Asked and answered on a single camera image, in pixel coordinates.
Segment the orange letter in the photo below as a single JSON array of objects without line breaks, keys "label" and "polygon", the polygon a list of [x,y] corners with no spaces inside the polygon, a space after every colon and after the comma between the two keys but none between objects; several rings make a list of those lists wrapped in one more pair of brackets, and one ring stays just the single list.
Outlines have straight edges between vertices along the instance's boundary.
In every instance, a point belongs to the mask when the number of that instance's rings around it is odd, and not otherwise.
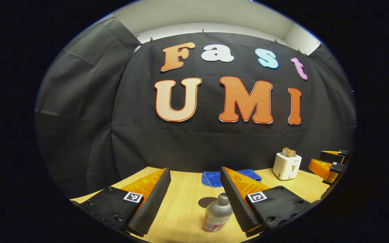
[{"label": "orange letter", "polygon": [[200,78],[186,78],[181,81],[185,86],[185,103],[181,110],[176,111],[170,107],[170,95],[176,82],[174,80],[157,82],[154,87],[157,89],[156,111],[159,117],[170,122],[189,119],[195,113],[198,85],[201,83]]},{"label": "orange letter", "polygon": [[184,62],[179,61],[179,57],[186,59],[188,57],[188,49],[193,49],[195,47],[194,43],[184,43],[177,46],[171,46],[164,48],[163,52],[165,53],[165,64],[160,69],[162,72],[166,72],[172,69],[180,68],[184,65]]},{"label": "orange letter", "polygon": [[290,117],[287,119],[289,124],[298,125],[301,123],[300,117],[300,97],[301,91],[295,88],[287,89],[287,92],[290,94],[291,108],[290,108]]},{"label": "orange letter", "polygon": [[256,113],[253,116],[255,123],[272,123],[270,107],[270,92],[273,86],[267,81],[258,81],[249,95],[241,80],[237,77],[222,77],[220,83],[225,88],[224,111],[219,115],[222,122],[233,123],[238,120],[235,113],[235,103],[238,106],[242,119],[246,122],[250,119],[256,106]]}]

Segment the orange gripper pad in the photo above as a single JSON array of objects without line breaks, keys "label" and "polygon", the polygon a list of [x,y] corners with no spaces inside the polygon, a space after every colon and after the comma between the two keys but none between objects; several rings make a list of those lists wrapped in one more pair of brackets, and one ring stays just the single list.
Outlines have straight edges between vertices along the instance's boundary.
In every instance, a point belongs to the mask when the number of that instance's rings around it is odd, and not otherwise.
[{"label": "orange gripper pad", "polygon": [[338,155],[338,151],[322,151],[322,152]]},{"label": "orange gripper pad", "polygon": [[236,189],[238,190],[241,197],[244,199],[247,206],[250,208],[249,204],[245,200],[245,196],[250,193],[260,192],[267,189],[270,189],[268,186],[265,186],[264,184],[253,180],[250,177],[247,177],[239,172],[236,172],[234,170],[228,169],[225,167],[226,172],[228,173],[230,179],[235,184]]},{"label": "orange gripper pad", "polygon": [[322,179],[325,179],[329,174],[331,166],[332,164],[330,163],[312,159],[310,160],[309,169]]},{"label": "orange gripper pad", "polygon": [[142,177],[137,181],[134,181],[126,186],[123,186],[121,190],[142,194],[144,196],[144,200],[139,206],[140,209],[142,205],[145,203],[145,201],[148,199],[148,197],[150,196],[150,193],[153,191],[154,186],[156,186],[157,181],[159,181],[165,169],[166,168],[158,170],[154,173],[147,175],[146,177]]}]

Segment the bottle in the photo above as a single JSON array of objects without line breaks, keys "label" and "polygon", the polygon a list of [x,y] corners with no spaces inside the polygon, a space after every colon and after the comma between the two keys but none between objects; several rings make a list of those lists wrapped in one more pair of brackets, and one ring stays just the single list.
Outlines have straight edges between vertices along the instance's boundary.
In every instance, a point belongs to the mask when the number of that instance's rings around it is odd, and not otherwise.
[{"label": "bottle", "polygon": [[226,193],[220,193],[217,201],[211,203],[205,212],[202,230],[206,232],[217,232],[232,216],[233,211]]}]

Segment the bottle label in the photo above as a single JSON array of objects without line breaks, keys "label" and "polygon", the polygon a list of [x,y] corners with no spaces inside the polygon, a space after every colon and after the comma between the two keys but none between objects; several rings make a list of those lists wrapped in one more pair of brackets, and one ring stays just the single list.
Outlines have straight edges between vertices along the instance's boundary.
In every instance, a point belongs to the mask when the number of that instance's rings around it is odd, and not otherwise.
[{"label": "bottle label", "polygon": [[205,214],[203,230],[207,232],[219,231],[223,225],[230,219],[231,216],[227,217],[213,217]]}]

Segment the white toaster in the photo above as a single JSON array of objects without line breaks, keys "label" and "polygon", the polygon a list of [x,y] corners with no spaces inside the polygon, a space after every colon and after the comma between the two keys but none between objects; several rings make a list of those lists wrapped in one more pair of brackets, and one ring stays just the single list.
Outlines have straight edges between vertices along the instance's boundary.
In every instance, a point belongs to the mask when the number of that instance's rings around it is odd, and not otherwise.
[{"label": "white toaster", "polygon": [[290,180],[296,177],[301,164],[301,156],[285,157],[281,153],[276,154],[273,173],[280,180]]}]

